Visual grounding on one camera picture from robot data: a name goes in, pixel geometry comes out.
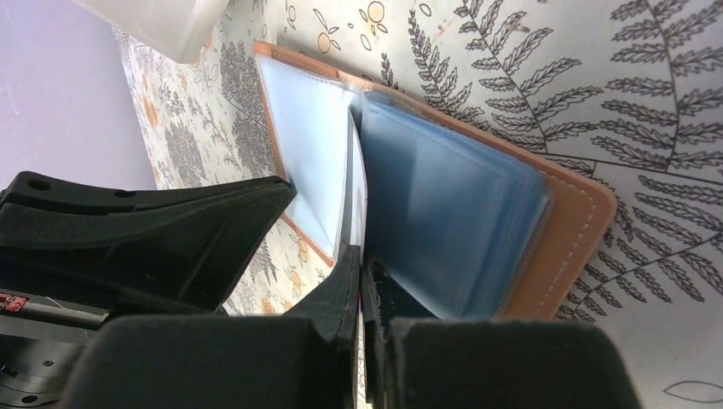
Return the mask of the floral table mat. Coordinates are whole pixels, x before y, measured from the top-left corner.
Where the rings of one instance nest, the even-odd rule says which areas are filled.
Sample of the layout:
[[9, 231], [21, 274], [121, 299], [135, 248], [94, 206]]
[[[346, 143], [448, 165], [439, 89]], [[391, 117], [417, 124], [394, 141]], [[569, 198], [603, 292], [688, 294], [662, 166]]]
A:
[[273, 172], [261, 40], [604, 183], [558, 317], [607, 332], [644, 407], [721, 407], [721, 2], [232, 1], [189, 64], [113, 33], [161, 188]]

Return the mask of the white plastic card box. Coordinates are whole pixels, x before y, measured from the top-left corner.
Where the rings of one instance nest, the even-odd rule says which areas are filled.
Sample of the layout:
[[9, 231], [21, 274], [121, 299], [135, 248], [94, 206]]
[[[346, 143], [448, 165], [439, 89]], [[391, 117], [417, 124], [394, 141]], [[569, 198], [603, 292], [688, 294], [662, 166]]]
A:
[[75, 0], [81, 8], [178, 63], [197, 59], [228, 0]]

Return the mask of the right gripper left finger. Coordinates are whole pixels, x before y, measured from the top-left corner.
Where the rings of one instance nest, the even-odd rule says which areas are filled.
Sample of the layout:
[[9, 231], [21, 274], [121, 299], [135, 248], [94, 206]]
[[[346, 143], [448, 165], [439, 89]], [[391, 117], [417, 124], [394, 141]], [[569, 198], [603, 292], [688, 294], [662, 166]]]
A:
[[136, 315], [104, 326], [62, 408], [351, 408], [360, 249], [281, 315]]

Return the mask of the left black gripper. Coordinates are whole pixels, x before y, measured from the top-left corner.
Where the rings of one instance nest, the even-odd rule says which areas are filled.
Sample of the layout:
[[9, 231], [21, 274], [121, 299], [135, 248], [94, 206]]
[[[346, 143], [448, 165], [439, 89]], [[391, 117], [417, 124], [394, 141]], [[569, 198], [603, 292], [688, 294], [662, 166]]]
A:
[[19, 173], [1, 192], [1, 405], [54, 405], [110, 320], [218, 314], [295, 197], [278, 176], [123, 190]]

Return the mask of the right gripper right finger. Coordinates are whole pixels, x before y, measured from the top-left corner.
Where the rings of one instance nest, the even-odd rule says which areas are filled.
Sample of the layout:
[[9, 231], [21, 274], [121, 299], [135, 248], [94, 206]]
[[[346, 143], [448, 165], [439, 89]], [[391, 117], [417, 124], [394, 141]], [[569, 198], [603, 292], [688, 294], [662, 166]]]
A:
[[437, 318], [371, 251], [361, 307], [374, 408], [640, 407], [616, 346], [595, 326]]

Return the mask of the tan leather card holder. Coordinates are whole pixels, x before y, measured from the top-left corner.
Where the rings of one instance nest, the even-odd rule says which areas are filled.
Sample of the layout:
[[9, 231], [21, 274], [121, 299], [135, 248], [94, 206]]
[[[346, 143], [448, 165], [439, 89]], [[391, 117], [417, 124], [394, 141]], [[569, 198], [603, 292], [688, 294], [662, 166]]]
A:
[[435, 316], [550, 320], [616, 212], [603, 184], [374, 81], [253, 47], [284, 221], [328, 265], [378, 253]]

